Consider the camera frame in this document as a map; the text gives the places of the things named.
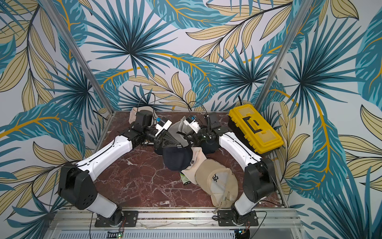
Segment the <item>cream Colorado cap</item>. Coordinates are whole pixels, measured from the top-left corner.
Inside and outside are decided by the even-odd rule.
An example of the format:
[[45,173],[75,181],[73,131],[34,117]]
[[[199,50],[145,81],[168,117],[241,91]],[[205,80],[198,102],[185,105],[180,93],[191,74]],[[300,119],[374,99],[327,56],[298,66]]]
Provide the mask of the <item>cream Colorado cap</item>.
[[207,159],[207,157],[203,153],[201,147],[192,147],[191,149],[193,152],[193,158],[191,160],[190,166],[188,166],[181,172],[189,178],[191,183],[198,185],[196,181],[196,172],[201,166],[201,164]]

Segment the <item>navy black cap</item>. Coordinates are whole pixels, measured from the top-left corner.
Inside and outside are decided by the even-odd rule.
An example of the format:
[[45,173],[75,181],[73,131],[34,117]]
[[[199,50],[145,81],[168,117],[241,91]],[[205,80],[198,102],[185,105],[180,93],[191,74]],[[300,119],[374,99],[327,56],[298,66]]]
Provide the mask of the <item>navy black cap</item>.
[[193,159],[193,151],[190,146],[178,148],[165,147],[163,149],[163,161],[165,166],[172,171],[182,171],[188,168]]

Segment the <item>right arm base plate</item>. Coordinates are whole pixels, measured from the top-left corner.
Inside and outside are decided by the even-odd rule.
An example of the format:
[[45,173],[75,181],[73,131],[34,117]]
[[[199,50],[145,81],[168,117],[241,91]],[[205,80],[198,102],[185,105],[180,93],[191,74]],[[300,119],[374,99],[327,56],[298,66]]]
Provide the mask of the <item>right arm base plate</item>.
[[254,227],[259,225],[255,211],[251,211],[245,215],[239,215],[235,210],[219,210],[216,216],[220,227]]

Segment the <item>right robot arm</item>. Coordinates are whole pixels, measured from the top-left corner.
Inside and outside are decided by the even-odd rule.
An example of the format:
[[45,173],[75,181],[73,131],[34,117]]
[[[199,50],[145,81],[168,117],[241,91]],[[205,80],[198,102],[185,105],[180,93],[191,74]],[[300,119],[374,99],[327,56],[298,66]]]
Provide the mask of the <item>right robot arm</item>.
[[[182,173],[211,197],[217,210],[231,207],[235,217],[244,217],[276,191],[273,163],[250,150],[237,131],[220,123],[201,127],[194,116],[183,117],[176,128],[193,152]],[[238,181],[232,170],[206,156],[219,148],[229,152],[244,172],[242,195],[238,194]]]

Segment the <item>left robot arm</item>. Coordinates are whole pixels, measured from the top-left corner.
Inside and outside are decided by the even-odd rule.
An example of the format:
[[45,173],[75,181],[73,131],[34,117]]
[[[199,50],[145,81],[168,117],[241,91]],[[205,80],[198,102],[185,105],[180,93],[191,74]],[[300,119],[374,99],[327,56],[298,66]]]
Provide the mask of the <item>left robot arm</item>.
[[157,154],[163,156],[166,167],[182,171],[192,162],[190,146],[182,146],[170,133],[172,122],[155,118],[148,110],[136,113],[136,119],[112,142],[92,156],[78,163],[65,163],[60,172],[58,194],[79,210],[88,210],[104,217],[111,217],[118,205],[102,196],[94,181],[117,159],[148,141],[154,144]]

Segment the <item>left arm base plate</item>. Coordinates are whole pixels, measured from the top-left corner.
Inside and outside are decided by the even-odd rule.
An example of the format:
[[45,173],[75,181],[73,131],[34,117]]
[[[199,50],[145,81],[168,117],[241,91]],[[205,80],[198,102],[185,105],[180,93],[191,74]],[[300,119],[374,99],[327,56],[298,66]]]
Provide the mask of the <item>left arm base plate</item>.
[[138,219],[138,211],[121,211],[117,210],[110,218],[106,218],[97,214],[95,222],[96,228],[133,228],[136,226]]

